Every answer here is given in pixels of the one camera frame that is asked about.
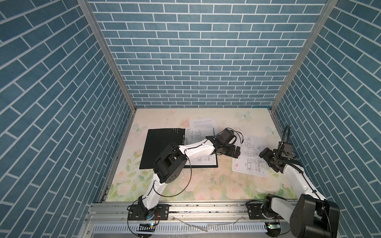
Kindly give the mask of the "technical drawing sheet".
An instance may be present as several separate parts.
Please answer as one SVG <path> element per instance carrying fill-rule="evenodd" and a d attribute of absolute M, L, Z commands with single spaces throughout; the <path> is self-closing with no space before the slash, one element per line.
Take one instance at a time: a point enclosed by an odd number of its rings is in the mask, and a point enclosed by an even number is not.
<path fill-rule="evenodd" d="M 212 143 L 206 143 L 206 137 L 215 135 L 214 128 L 186 128 L 184 146 L 185 154 L 190 162 L 186 162 L 186 168 L 217 168 L 217 156 L 213 152 Z"/>
<path fill-rule="evenodd" d="M 267 163 L 259 157 L 259 154 L 265 149 L 265 144 L 260 137 L 244 135 L 243 143 L 239 141 L 235 143 L 240 146 L 240 156 L 233 159 L 232 171 L 256 175 L 267 176 Z"/>

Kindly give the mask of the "orange file folder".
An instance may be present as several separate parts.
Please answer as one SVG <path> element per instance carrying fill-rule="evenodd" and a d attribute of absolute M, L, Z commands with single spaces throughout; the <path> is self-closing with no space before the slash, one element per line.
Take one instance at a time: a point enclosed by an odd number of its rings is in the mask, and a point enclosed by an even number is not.
<path fill-rule="evenodd" d="M 214 128 L 149 129 L 139 169 L 153 169 L 157 157 L 172 142 L 177 145 L 190 145 L 214 134 Z"/>

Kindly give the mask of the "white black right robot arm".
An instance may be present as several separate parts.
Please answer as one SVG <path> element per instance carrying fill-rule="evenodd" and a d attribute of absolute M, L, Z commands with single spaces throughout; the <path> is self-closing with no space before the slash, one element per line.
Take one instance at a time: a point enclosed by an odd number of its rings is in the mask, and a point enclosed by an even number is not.
<path fill-rule="evenodd" d="M 340 217 L 338 205 L 316 189 L 301 164 L 292 158 L 292 152 L 265 148 L 260 158 L 273 170 L 284 174 L 298 197 L 296 205 L 292 205 L 281 196 L 268 194 L 262 206 L 264 215 L 283 218 L 296 238 L 336 238 Z"/>

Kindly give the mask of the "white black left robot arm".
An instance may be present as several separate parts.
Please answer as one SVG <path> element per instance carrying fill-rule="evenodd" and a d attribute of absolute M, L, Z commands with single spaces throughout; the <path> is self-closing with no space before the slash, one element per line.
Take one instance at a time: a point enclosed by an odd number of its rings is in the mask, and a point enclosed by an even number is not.
<path fill-rule="evenodd" d="M 162 192 L 166 185 L 179 177 L 186 162 L 213 154 L 238 158 L 241 154 L 241 148 L 234 145 L 235 141 L 235 136 L 225 139 L 217 135 L 207 136 L 204 140 L 190 145 L 177 145 L 174 142 L 169 144 L 154 163 L 154 174 L 150 187 L 138 199 L 139 209 L 142 213 L 154 211 L 160 197 L 164 196 Z"/>

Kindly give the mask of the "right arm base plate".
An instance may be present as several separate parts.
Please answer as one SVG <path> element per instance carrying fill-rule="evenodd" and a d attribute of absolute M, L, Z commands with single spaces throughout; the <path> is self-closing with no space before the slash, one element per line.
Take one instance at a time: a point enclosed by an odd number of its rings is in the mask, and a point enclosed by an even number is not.
<path fill-rule="evenodd" d="M 262 203 L 248 203 L 245 205 L 250 220 L 278 220 L 278 216 L 263 209 Z"/>

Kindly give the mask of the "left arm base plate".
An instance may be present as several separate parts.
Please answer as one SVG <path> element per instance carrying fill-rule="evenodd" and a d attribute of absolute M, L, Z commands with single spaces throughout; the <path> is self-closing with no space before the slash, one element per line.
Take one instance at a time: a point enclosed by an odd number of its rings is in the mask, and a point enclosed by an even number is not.
<path fill-rule="evenodd" d="M 146 221 L 146 220 L 168 220 L 169 204 L 158 204 L 156 207 L 147 210 L 139 205 L 128 206 L 128 219 L 131 221 Z"/>

